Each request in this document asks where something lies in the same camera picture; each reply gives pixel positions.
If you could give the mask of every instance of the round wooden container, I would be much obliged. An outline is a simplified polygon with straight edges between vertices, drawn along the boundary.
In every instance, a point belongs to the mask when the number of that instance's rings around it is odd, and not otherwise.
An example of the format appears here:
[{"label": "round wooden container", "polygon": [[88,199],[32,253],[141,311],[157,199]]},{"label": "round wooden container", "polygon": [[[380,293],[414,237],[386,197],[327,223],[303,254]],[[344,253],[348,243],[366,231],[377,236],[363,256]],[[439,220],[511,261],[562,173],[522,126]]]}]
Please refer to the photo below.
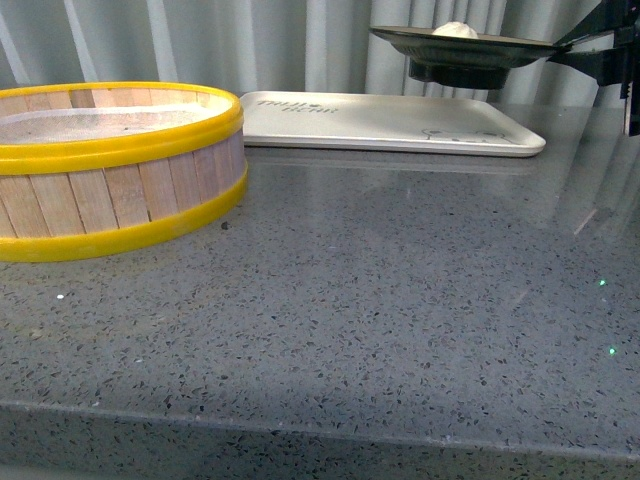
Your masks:
[{"label": "round wooden container", "polygon": [[109,255],[220,217],[246,189],[242,122],[237,97],[195,85],[0,92],[0,260]]}]

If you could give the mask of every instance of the speckled quartz countertop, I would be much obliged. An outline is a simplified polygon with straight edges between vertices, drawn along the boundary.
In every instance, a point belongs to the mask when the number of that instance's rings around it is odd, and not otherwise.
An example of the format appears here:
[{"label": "speckled quartz countertop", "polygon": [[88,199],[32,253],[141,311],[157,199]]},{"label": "speckled quartz countertop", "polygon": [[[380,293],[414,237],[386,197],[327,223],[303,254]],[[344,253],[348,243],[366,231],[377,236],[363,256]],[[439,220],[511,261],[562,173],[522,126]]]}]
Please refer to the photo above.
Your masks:
[{"label": "speckled quartz countertop", "polygon": [[247,149],[162,245],[0,264],[0,463],[154,478],[640,478],[640,140]]}]

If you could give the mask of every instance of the plastic tray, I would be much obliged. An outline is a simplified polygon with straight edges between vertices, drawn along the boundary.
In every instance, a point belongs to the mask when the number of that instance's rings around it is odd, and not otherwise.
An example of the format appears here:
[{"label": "plastic tray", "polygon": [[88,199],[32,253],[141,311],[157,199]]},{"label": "plastic tray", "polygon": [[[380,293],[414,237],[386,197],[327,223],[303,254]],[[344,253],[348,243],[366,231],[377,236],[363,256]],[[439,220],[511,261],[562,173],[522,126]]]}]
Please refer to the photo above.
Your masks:
[{"label": "plastic tray", "polygon": [[529,157],[545,141],[478,100],[312,92],[241,99],[248,146]]}]

